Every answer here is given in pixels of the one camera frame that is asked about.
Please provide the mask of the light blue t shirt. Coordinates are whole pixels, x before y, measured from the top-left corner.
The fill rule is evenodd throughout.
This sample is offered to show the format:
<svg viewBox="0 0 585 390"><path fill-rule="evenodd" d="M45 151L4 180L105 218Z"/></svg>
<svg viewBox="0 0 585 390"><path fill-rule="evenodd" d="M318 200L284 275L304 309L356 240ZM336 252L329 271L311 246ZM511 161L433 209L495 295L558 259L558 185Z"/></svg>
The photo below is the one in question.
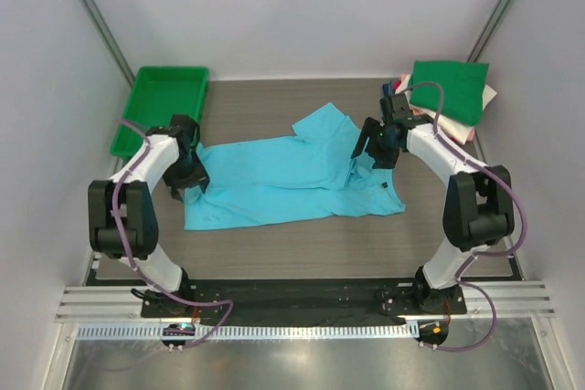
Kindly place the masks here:
<svg viewBox="0 0 585 390"><path fill-rule="evenodd" d="M292 135L200 146L210 183L186 194L188 231L259 227L329 216L404 212L390 170L352 158L360 130L333 103L296 122Z"/></svg>

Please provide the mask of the green plastic tray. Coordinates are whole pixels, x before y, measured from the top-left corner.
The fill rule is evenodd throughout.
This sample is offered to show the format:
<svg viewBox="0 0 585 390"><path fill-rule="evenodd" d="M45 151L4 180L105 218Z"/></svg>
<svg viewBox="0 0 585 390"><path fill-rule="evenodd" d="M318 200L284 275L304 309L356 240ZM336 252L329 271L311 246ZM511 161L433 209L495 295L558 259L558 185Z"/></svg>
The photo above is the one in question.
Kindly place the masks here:
<svg viewBox="0 0 585 390"><path fill-rule="evenodd" d="M142 128L167 125L175 114L201 121L208 76L206 67L144 66L122 117Z"/></svg>

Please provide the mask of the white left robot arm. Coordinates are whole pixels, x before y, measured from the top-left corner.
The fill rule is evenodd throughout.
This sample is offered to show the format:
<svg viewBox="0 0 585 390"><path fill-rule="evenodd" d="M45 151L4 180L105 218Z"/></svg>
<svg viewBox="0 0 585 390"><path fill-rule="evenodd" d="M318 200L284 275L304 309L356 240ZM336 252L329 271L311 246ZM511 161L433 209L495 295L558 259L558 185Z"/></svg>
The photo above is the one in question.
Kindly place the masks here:
<svg viewBox="0 0 585 390"><path fill-rule="evenodd" d="M197 155L199 124L185 114L175 114L167 125L148 130L125 119L120 124L138 134L142 145L120 171L90 183L90 246L129 267L150 290L163 296L162 305L172 315L185 316L199 304L185 269L160 244L153 191L164 183L181 203L189 193L207 191L210 177Z"/></svg>

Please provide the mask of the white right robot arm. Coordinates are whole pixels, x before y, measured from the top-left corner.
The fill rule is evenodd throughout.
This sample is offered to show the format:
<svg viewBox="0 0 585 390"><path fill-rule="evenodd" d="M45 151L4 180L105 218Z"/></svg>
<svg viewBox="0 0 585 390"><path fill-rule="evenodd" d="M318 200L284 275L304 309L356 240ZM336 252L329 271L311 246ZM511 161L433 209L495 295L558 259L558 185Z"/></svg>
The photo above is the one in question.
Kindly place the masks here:
<svg viewBox="0 0 585 390"><path fill-rule="evenodd" d="M444 239L403 296L408 310L445 313L454 308L457 282L473 258L514 231L510 173L474 159L429 116L415 115L404 94L385 96L379 104L381 120L365 120L352 155L367 154L374 168L392 170L401 153L410 153L445 184Z"/></svg>

